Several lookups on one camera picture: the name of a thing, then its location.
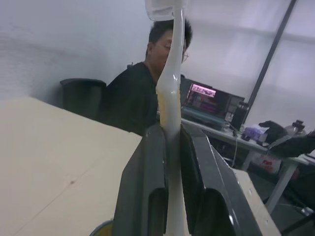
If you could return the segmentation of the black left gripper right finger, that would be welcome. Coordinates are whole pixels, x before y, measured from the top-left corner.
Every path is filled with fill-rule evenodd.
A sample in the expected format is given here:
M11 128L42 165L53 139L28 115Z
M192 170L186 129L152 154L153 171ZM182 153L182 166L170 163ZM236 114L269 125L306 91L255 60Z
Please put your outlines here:
M182 125L180 161L191 236L262 236L233 170L201 129Z

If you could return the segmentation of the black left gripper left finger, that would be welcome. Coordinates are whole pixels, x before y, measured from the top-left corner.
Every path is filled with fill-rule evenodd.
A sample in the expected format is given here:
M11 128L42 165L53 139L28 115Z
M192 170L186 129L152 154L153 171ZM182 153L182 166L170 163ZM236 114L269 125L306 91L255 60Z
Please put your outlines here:
M163 236L168 208L165 160L164 132L155 124L145 131L123 170L112 236Z

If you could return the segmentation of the white background desk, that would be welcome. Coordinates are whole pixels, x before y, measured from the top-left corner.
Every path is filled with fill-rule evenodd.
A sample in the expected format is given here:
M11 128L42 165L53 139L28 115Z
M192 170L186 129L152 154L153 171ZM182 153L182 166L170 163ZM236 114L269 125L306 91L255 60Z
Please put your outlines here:
M249 151L249 154L247 155L243 165L242 169L246 171L251 163L251 160L253 159L254 155L257 153L263 154L263 155L270 155L274 158L277 158L277 156L271 152L269 152L266 148L256 144L254 141L244 141L240 137L234 138L231 131L223 131L223 130L215 130L213 128L210 128L208 126L187 120L182 118L182 123L189 124L195 127L198 127L202 130L205 130L210 133L210 136L221 140L223 142L237 145L240 148L244 148ZM266 207L269 213L272 213L275 206L277 205L280 197L282 196L285 188L287 187L289 181L291 180L291 177L293 176L293 173L295 172L297 166L299 164L304 165L311 165L315 166L315 160L307 157L305 155L301 155L299 157L293 157L293 158L280 158L284 164L283 168L281 170L280 178L273 189L271 196L269 197L268 201L266 202Z

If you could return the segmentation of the white box with red print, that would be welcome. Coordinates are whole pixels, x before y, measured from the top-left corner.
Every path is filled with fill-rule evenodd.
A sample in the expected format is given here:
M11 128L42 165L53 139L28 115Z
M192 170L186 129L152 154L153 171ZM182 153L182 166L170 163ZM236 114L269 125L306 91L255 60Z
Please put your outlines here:
M269 155L260 155L255 159L255 164L271 174L278 174L282 161Z

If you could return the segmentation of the purple cloth bundle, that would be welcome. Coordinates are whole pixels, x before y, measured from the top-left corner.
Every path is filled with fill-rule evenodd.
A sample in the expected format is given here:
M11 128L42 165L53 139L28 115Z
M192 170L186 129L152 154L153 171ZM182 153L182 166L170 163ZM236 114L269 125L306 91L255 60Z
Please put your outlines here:
M243 140L249 141L253 140L255 142L265 142L267 134L266 131L268 127L261 127L258 124L246 127L241 135Z

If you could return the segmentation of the black bag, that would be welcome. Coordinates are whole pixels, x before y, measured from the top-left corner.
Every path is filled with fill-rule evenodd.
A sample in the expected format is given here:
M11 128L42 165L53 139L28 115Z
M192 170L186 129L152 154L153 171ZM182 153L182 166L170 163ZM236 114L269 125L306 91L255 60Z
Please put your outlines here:
M268 144L271 144L276 140L288 135L288 132L284 127L271 120L261 122L258 125L260 127L268 128L265 132L266 134L265 142Z

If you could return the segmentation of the open laptop with pink screen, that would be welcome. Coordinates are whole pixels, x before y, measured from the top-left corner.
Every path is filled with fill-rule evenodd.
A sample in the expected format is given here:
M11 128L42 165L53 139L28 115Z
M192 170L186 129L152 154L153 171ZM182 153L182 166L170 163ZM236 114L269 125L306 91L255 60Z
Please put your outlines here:
M216 130L231 118L243 97L181 77L181 116Z

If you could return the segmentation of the man in black shirt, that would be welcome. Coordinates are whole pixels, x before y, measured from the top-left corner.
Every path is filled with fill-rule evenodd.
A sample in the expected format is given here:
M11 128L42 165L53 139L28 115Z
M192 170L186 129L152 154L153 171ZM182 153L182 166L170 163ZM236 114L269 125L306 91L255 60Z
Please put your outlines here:
M96 120L140 136L157 122L156 86L172 43L174 22L151 27L145 59L120 73L105 89Z

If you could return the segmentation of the clear bottle with black cap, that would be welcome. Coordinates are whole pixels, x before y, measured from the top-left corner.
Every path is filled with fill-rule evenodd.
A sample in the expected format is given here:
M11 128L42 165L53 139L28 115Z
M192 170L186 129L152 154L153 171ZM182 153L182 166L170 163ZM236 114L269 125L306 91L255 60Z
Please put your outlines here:
M305 136L306 135L304 122L298 119L295 122L293 122L292 125L287 126L285 130L287 131L287 134L289 136Z

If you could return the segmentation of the black office chair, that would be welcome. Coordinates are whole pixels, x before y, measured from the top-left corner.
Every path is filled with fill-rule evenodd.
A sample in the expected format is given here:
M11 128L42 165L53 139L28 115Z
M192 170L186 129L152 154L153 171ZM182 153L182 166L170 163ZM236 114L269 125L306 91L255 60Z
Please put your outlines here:
M102 80L71 78L60 81L62 108L94 120L107 84Z

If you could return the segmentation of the dark metal pole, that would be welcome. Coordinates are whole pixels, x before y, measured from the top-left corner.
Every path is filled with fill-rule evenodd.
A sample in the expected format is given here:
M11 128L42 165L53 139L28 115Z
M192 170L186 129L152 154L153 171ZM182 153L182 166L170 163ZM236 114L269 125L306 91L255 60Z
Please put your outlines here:
M290 19L290 16L291 16L291 14L293 12L293 9L294 9L297 1L298 0L290 0L288 8L287 8L287 10L286 10L286 12L285 12L285 14L283 16L283 19L282 19L282 21L281 21L277 31L276 31L276 35L275 35L274 40L273 40L273 42L271 44L270 50L269 50L269 52L267 54L267 57L266 57L265 62L263 64L263 67L262 67L262 69L260 71L260 74L259 74L259 76L257 78L257 81L256 81L255 85L254 85L253 91L252 91L252 93L250 95L250 98L249 98L249 101L248 101L249 110L252 108L252 106L254 104L254 101L255 101L255 99L257 97L258 91L259 91L259 89L261 87L263 79L264 79L264 77L266 75L266 72L267 72L267 70L269 68L269 65L271 63L273 55L274 55L274 53L275 53L275 51L276 51L276 49L278 47L280 39L281 39L281 37L283 35L285 27L286 27L286 25L288 23L288 20Z

